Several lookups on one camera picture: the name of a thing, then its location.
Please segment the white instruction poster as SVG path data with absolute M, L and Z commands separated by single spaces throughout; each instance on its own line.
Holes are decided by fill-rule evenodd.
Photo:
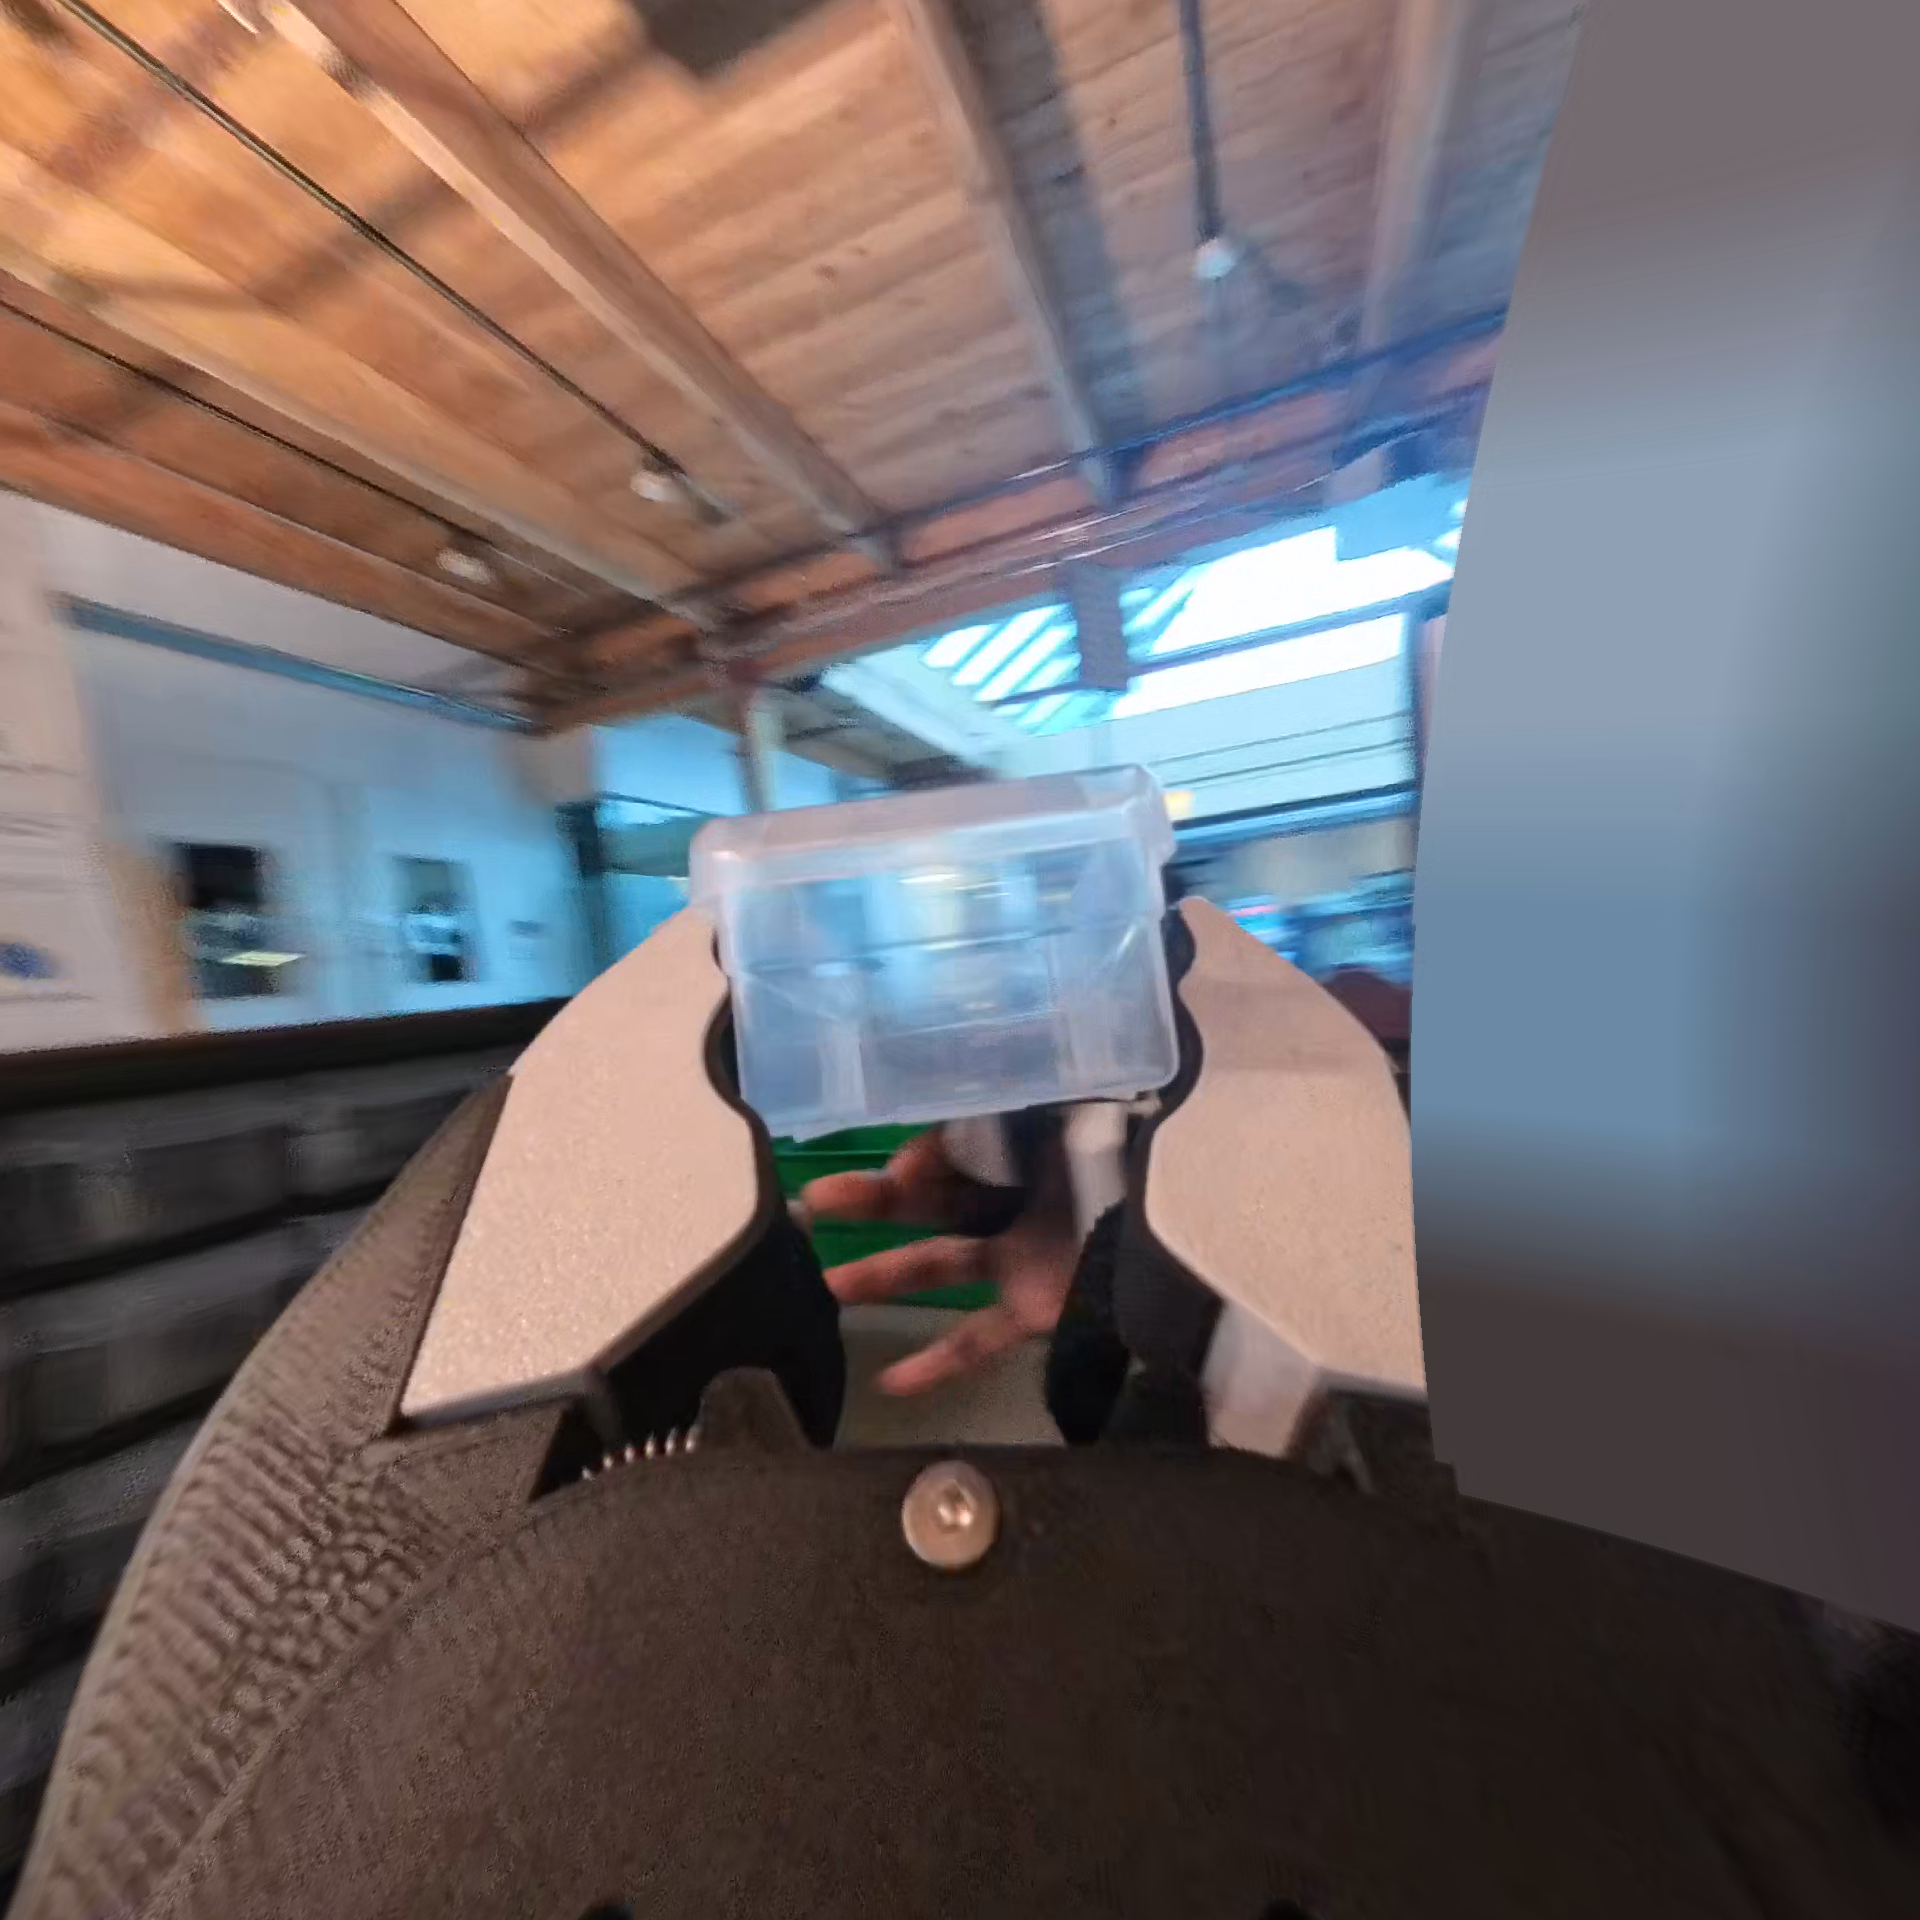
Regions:
M 2 562 L 2 1049 L 143 1038 L 80 687 L 35 553 Z

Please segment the person's right hand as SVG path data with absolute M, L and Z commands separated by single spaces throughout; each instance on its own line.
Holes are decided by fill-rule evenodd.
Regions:
M 987 1301 L 882 1367 L 876 1390 L 917 1399 L 970 1378 L 1056 1329 L 1080 1254 L 1064 1152 L 1050 1122 L 1016 1143 L 1022 1117 L 948 1119 L 899 1144 L 880 1168 L 827 1171 L 800 1187 L 797 1221 L 885 1226 L 908 1241 L 826 1269 L 843 1306 L 901 1304 L 939 1288 Z

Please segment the green plastic bin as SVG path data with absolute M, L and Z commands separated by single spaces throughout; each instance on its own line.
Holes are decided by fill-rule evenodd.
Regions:
M 954 1159 L 966 1166 L 970 1176 L 983 1184 L 1015 1184 L 1034 1161 L 1034 1133 L 1045 1133 L 1047 1123 L 973 1117 L 942 1122 L 934 1131 L 947 1137 Z M 827 1218 L 808 1214 L 802 1203 L 802 1191 L 808 1184 L 843 1171 L 885 1169 L 886 1161 L 920 1133 L 919 1123 L 871 1123 L 805 1141 L 790 1136 L 772 1141 L 780 1187 L 820 1269 L 878 1257 L 933 1233 L 911 1221 Z

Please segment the black drawer cabinet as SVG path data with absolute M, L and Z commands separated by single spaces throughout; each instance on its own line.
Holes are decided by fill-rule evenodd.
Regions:
M 419 1147 L 558 1010 L 7 1054 L 4 1495 L 203 1413 Z

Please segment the single clear plastic drawer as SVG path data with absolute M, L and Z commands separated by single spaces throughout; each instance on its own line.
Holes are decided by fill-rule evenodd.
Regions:
M 1172 850 L 1141 766 L 704 825 L 743 1101 L 807 1141 L 1163 1088 Z

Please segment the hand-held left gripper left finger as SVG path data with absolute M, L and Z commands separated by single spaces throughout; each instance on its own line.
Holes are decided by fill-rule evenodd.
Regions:
M 516 1058 L 400 1392 L 406 1423 L 602 1397 L 770 1214 L 712 1066 L 728 1008 L 685 904 Z

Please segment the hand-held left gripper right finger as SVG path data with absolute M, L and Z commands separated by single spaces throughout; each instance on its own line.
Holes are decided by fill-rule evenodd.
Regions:
M 1334 1393 L 1427 1400 L 1410 1137 L 1384 1049 L 1220 907 L 1180 907 L 1195 1074 L 1143 1159 L 1143 1226 L 1216 1303 L 1220 1448 L 1298 1448 Z

